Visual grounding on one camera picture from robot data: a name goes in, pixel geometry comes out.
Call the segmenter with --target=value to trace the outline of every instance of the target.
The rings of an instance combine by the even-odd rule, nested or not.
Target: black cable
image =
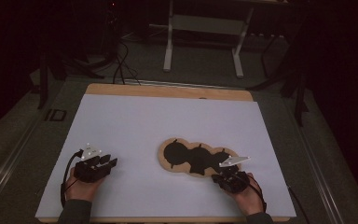
[[[120,61],[120,59],[117,57],[118,67],[116,68],[116,71],[115,71],[115,73],[113,74],[113,84],[115,84],[115,82],[116,82],[117,72],[118,72],[119,70],[121,70],[121,66],[122,66],[123,62],[126,60],[128,54],[129,54],[129,48],[127,47],[127,45],[125,45],[125,44],[122,43],[121,41],[119,42],[119,44],[123,45],[123,46],[126,48],[126,53],[125,53],[125,55],[124,55],[124,57],[122,58],[121,61]]]
[[[233,176],[237,177],[243,183],[248,184],[248,182],[245,181],[244,179],[242,179],[240,176],[234,175],[234,174],[233,174]],[[251,177],[249,175],[247,175],[247,176],[252,178],[254,180],[254,182],[257,184],[257,186],[260,188],[260,185],[258,185],[257,181],[253,177]],[[261,202],[263,204],[263,210],[264,210],[264,212],[266,212],[267,211],[267,203],[266,203],[266,201],[264,201],[263,190],[261,188],[260,188],[260,190],[256,189],[252,184],[249,184],[249,187],[251,187],[251,189],[254,190],[255,193],[258,195],[258,197],[261,199]]]
[[[65,192],[69,189],[66,188],[66,178],[68,176],[68,171],[69,171],[69,168],[71,167],[71,164],[72,164],[72,161],[74,160],[75,157],[81,157],[81,155],[83,154],[83,150],[80,149],[78,152],[76,152],[72,157],[71,159],[68,161],[68,164],[66,165],[66,169],[65,169],[65,174],[63,175],[63,181],[62,181],[62,184],[61,184],[61,204],[62,204],[62,207],[65,206]]]
[[[123,61],[123,65],[127,68],[127,71],[129,71],[129,73],[131,74],[131,77],[132,77],[133,79],[135,79],[135,80],[138,82],[138,84],[141,86],[141,82],[139,82],[139,79],[137,78],[138,72],[137,72],[135,69],[130,68],[130,67],[127,65],[127,63],[124,62],[124,61]]]
[[[305,218],[306,222],[308,224],[310,224],[310,220],[308,219],[307,214],[305,213],[305,210],[304,210],[303,206],[300,203],[300,200],[295,195],[295,192],[292,190],[292,188],[290,186],[287,186],[287,188],[289,189],[289,192],[293,195],[293,197],[296,199],[298,207],[300,207],[300,210],[301,210],[302,214],[304,215],[304,218]]]
[[[74,184],[75,184],[75,182],[77,182],[77,180],[79,180],[79,179],[76,179],[76,180],[74,181],[74,183],[72,183],[71,185],[69,185],[69,186],[65,189],[65,192],[66,192],[69,188],[71,188],[71,187],[72,187],[72,185],[74,185]]]

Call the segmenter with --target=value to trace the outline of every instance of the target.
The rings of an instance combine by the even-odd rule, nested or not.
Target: table
[[[265,126],[251,131],[249,128],[240,128],[244,121],[261,122],[264,125],[258,107],[255,107],[256,103],[252,101],[252,95],[248,91],[91,84],[83,97],[62,153],[45,188],[36,217],[45,223],[57,221],[62,210],[59,188],[64,167],[70,156],[82,147],[85,139],[88,139],[87,141],[96,143],[106,153],[118,157],[117,167],[106,178],[94,201],[91,221],[242,221],[243,217],[235,203],[223,194],[211,179],[173,174],[163,170],[157,163],[157,148],[156,155],[152,150],[152,156],[149,156],[150,152],[145,148],[157,147],[160,139],[156,138],[166,139],[166,136],[161,135],[167,131],[172,131],[176,136],[184,137],[191,142],[209,138],[208,143],[214,147],[221,147],[218,143],[225,139],[227,146],[235,148],[240,154],[243,154],[244,150],[239,146],[251,147],[248,153],[252,154],[256,162],[243,166],[253,171],[262,186],[268,203],[268,212],[276,221],[295,217],[296,212],[272,145],[269,139],[266,140],[268,133]],[[193,112],[186,113],[194,107],[196,109]],[[206,110],[199,111],[198,108],[211,110],[206,114]],[[225,116],[219,116],[219,120],[211,119],[216,114],[214,111],[219,110],[223,111]],[[199,112],[200,117],[191,118]],[[248,119],[242,118],[244,112]],[[174,119],[179,119],[181,125],[177,126]],[[209,128],[209,123],[217,123],[220,129]],[[238,127],[224,127],[222,123],[235,123],[234,126]],[[190,138],[189,136],[193,136],[194,133],[199,133],[198,137]],[[245,140],[245,133],[252,139]],[[255,146],[246,141],[255,142]],[[177,209],[176,206],[183,204],[188,206]]]
[[[170,0],[169,19],[168,19],[168,42],[165,51],[163,71],[170,72],[172,64],[172,33],[173,30],[188,30],[205,33],[215,33],[224,35],[237,35],[238,43],[235,48],[232,49],[232,58],[234,62],[235,72],[238,78],[243,77],[240,51],[243,41],[246,37],[246,33],[251,22],[252,15],[255,10],[254,4],[272,4],[272,5],[288,5],[286,1],[275,0],[242,0],[249,4],[249,9],[245,12],[245,19],[243,21],[225,20],[217,18],[196,17],[187,15],[178,15],[173,12],[173,0]]]

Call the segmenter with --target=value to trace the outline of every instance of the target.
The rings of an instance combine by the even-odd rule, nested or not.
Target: metal frame
[[[175,15],[173,14],[173,0],[170,0],[170,13],[168,18],[168,42],[167,48],[165,50],[163,71],[171,71],[173,48],[172,33],[173,29],[177,29],[225,35],[238,35],[238,44],[234,49],[232,49],[232,58],[235,66],[235,73],[238,78],[242,78],[243,71],[240,59],[240,51],[242,48],[243,40],[245,39],[246,33],[248,31],[253,12],[254,8],[251,7],[248,11],[245,21]]]

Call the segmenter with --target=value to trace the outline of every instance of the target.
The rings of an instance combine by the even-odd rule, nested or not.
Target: dark background
[[[299,37],[301,50],[293,57],[298,54],[308,62],[308,88],[358,181],[358,1],[319,1],[315,5],[318,9],[308,23],[309,33]],[[148,23],[166,24],[167,8],[165,0],[127,0],[120,18],[139,35],[147,36]],[[72,53],[74,49],[84,52],[81,44],[85,43],[73,35],[78,30],[74,30],[70,12],[68,1],[0,1],[0,118],[33,87],[29,74],[39,67],[44,28],[51,28],[49,33],[58,44],[71,43],[68,50]],[[271,13],[273,10],[257,11],[253,33],[274,32],[274,25],[261,21]],[[307,46],[312,46],[312,53],[304,57],[301,51],[310,51]]]

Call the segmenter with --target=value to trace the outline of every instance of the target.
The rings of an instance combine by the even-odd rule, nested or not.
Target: black cutout
[[[173,140],[164,148],[164,158],[171,164],[180,165],[188,162],[191,166],[190,173],[205,175],[205,169],[212,167],[218,174],[221,172],[220,162],[225,161],[230,155],[225,152],[211,154],[208,149],[199,144],[197,147],[188,149],[182,143],[178,143],[177,139]]]

